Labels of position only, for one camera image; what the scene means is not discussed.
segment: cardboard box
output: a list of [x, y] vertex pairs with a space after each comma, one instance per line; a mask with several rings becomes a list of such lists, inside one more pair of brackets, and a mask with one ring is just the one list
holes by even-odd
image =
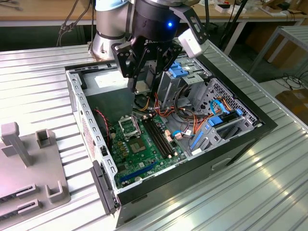
[[280, 13], [282, 11], [282, 9], [273, 9], [269, 6], [262, 6], [262, 8], [269, 13]]
[[308, 125], [308, 89], [286, 90], [276, 99]]
[[292, 9], [292, 10], [297, 10], [297, 8], [299, 7], [299, 4], [302, 2], [302, 0], [291, 0], [289, 3], [290, 3], [290, 6], [289, 6], [289, 9]]

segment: gray plastic tray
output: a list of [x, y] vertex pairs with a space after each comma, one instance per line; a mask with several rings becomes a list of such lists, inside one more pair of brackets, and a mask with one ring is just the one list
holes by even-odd
[[0, 142], [0, 230], [71, 199], [55, 134], [47, 130], [40, 148], [37, 139], [42, 134], [44, 136], [44, 131], [20, 138], [31, 157], [28, 167], [19, 154], [5, 154], [1, 148], [6, 145]]

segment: table leg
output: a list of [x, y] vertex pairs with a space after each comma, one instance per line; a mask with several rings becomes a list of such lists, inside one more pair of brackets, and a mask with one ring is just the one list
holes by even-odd
[[255, 68], [258, 66], [259, 62], [262, 60], [263, 56], [266, 54], [266, 52], [269, 50], [273, 42], [276, 40], [276, 38], [279, 35], [280, 27], [277, 27], [274, 31], [274, 33], [271, 35], [270, 39], [265, 43], [264, 47], [260, 51], [260, 53], [257, 55], [256, 59], [252, 63], [248, 73], [251, 75]]
[[229, 54], [230, 54], [230, 52], [231, 52], [233, 46], [235, 45], [236, 40], [239, 38], [239, 36], [240, 36], [242, 30], [244, 29], [244, 26], [246, 25], [246, 23], [247, 23], [246, 21], [243, 21], [243, 22], [240, 22], [240, 23], [237, 25], [236, 30], [235, 30], [235, 32], [233, 33], [233, 35], [232, 35], [232, 37], [231, 37], [231, 39], [230, 39], [230, 41], [229, 41], [229, 43], [228, 43], [228, 45], [227, 45], [225, 51], [224, 51], [224, 53], [225, 53], [226, 55], [229, 55]]
[[[303, 20], [297, 21], [294, 25], [295, 26], [299, 26], [301, 25], [303, 22]], [[271, 54], [270, 58], [268, 59], [268, 62], [271, 63], [273, 62], [273, 60], [276, 58], [276, 56], [278, 55], [278, 53], [282, 50], [282, 48], [285, 46], [285, 44], [287, 43], [288, 39], [284, 38], [282, 40], [282, 42], [279, 44], [279, 46], [276, 48], [276, 50], [273, 52], [273, 54]]]

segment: aluminum table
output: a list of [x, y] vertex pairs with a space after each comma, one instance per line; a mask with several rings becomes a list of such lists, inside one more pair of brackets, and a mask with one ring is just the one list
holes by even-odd
[[[64, 66], [93, 62], [86, 45], [0, 53], [0, 123], [49, 128], [71, 201], [8, 231], [114, 229], [89, 172]], [[118, 230], [307, 230], [308, 128], [213, 44], [205, 56], [279, 126], [239, 161]]]

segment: floor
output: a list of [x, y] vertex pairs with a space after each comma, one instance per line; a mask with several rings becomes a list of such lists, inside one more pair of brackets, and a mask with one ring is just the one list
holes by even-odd
[[[218, 23], [216, 25], [218, 25], [218, 29], [215, 29], [215, 26], [210, 25], [209, 34], [211, 42], [218, 45], [221, 34], [224, 31], [224, 24]], [[229, 55], [229, 57], [234, 60], [244, 71], [249, 70], [256, 56], [257, 53], [252, 48], [240, 41], [237, 41]], [[293, 70], [280, 70], [263, 59], [258, 68], [252, 74], [252, 77], [260, 83], [275, 77], [282, 77], [284, 72], [291, 72], [292, 74]]]

